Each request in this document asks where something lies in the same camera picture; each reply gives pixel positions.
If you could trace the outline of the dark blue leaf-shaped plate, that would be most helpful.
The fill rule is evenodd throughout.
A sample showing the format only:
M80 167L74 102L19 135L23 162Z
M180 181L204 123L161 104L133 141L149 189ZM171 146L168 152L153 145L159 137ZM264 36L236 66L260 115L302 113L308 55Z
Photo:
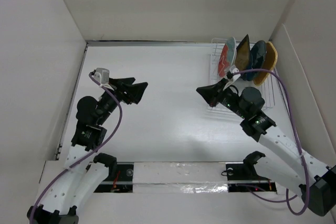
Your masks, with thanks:
M247 70L253 69L253 64L252 63L249 64L246 69ZM247 73L242 74L242 79L244 81L252 81L254 76L255 76L254 72L247 72Z

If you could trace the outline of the red teal floral round plate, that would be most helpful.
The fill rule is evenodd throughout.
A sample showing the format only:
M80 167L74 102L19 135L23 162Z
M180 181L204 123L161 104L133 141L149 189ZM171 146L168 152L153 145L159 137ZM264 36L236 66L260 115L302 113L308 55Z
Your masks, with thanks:
M230 37L226 40L220 59L218 62L218 76L223 78L226 74L226 70L229 69L235 62L236 57L236 39Z

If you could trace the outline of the brown black square plate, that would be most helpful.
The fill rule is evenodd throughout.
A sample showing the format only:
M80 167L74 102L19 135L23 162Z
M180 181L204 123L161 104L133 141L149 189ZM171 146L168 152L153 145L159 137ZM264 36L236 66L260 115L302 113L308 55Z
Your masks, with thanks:
M236 48L235 66L239 71L246 70L250 62L249 35L247 34Z

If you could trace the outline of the teal round plate white blossoms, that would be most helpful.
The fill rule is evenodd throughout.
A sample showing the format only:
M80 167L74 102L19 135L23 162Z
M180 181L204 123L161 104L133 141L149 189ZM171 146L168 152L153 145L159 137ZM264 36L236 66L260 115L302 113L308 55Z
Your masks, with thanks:
M261 69L266 59L266 42L263 40L256 42L250 52L252 56L251 69Z

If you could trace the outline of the woven bamboo square plate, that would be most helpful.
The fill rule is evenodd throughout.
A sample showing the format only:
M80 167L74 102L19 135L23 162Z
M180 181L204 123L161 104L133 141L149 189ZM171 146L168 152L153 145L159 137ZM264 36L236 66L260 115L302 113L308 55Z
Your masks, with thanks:
M266 57L263 69L273 71L278 60L278 53L271 41L266 42ZM258 72L253 82L254 85L261 86L270 75L269 72Z

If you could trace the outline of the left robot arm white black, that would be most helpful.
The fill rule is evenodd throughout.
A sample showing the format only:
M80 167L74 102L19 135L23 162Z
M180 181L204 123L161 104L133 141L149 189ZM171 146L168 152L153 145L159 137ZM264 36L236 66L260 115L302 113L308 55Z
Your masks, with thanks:
M29 223L78 223L78 212L104 180L118 177L117 159L100 152L116 130L107 136L102 126L115 109L122 119L121 103L138 104L148 86L134 78L90 79L104 90L99 99L91 96L77 103L77 124L63 170L43 190L27 212Z

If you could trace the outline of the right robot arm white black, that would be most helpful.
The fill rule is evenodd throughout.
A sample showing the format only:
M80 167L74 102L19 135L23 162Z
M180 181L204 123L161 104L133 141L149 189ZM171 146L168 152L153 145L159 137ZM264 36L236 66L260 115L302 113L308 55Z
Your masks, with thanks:
M246 87L237 94L237 88L227 87L223 79L196 91L209 106L221 104L242 118L240 125L245 134L285 163L278 165L264 153L254 151L244 159L242 168L246 177L276 181L299 196L318 216L325 216L335 206L335 167L298 150L297 144L262 111L265 101L258 89Z

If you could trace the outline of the aluminium base rail with mounts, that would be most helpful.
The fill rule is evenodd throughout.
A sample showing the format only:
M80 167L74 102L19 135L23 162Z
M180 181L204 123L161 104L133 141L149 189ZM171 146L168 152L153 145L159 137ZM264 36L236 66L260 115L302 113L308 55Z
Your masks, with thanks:
M277 191L271 180L248 172L242 162L118 163L97 193L200 194Z

